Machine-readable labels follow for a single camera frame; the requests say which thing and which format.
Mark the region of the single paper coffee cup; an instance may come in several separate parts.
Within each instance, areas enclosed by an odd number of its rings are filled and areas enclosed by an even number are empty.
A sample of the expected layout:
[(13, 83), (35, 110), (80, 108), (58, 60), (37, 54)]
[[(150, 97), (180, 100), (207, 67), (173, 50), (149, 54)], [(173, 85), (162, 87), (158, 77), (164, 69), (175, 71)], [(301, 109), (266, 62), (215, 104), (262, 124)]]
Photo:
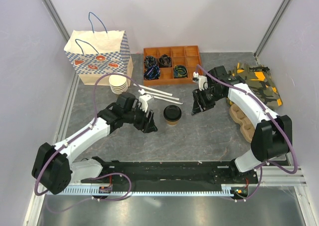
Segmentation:
[(179, 120), (175, 120), (175, 121), (166, 120), (166, 122), (170, 126), (175, 126), (178, 124)]

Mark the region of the black coffee cup lid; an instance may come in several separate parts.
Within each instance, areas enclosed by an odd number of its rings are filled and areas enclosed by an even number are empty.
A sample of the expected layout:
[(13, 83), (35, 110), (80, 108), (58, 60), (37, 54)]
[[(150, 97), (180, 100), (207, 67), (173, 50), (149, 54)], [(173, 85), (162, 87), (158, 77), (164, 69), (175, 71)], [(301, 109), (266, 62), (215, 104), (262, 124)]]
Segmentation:
[(181, 118), (182, 111), (178, 106), (175, 105), (169, 105), (165, 107), (163, 111), (163, 116), (166, 120), (169, 121), (178, 121)]

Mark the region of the brown pulp cup carrier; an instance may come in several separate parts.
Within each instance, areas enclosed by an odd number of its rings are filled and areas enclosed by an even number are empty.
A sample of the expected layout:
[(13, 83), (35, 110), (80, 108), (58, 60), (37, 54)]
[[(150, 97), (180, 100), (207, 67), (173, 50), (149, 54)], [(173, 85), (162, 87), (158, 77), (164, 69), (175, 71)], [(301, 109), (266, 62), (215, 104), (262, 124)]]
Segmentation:
[(251, 143), (255, 133), (255, 128), (249, 118), (236, 104), (232, 104), (230, 106), (229, 114), (232, 120), (240, 125), (240, 132), (245, 140)]

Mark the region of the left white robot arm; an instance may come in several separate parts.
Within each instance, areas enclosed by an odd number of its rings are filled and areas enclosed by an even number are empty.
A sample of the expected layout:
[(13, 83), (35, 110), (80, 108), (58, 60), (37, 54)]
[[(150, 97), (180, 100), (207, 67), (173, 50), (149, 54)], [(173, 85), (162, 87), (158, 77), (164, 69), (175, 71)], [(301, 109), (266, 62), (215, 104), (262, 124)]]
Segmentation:
[(50, 145), (42, 144), (37, 152), (32, 168), (36, 179), (35, 194), (40, 196), (38, 186), (43, 185), (48, 192), (61, 193), (70, 183), (84, 179), (106, 182), (109, 170), (95, 159), (77, 162), (76, 158), (100, 139), (109, 136), (124, 124), (132, 124), (143, 133), (156, 132), (154, 113), (148, 109), (153, 96), (143, 94), (139, 98), (125, 92), (116, 102), (99, 111), (82, 129), (65, 140)]

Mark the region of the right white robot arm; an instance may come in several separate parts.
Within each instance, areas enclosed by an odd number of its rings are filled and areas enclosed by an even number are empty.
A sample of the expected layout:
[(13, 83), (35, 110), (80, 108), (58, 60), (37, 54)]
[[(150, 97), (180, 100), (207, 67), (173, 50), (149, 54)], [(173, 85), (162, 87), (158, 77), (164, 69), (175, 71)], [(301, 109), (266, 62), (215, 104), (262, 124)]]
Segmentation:
[(233, 167), (228, 170), (229, 179), (239, 183), (246, 178), (247, 171), (268, 163), (278, 166), (273, 159), (287, 153), (292, 155), (294, 168), (291, 171), (284, 169), (284, 172), (294, 174), (298, 164), (293, 149), (291, 118), (271, 110), (241, 76), (227, 73), (224, 66), (204, 70), (203, 75), (198, 70), (203, 70), (203, 67), (197, 65), (192, 77), (198, 85), (192, 92), (192, 115), (212, 109), (218, 100), (228, 98), (242, 110), (254, 127), (250, 149), (233, 160)]

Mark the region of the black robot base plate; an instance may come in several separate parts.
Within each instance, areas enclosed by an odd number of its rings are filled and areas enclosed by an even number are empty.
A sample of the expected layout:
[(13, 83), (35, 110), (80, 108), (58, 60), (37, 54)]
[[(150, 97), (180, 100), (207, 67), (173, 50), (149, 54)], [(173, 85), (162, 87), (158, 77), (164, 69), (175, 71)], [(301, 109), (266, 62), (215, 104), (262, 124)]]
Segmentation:
[(146, 180), (158, 182), (160, 180), (208, 181), (213, 184), (256, 184), (257, 173), (249, 170), (240, 173), (235, 169), (234, 161), (146, 161), (120, 162), (103, 161), (94, 157), (103, 167), (102, 173), (123, 173), (132, 182)]

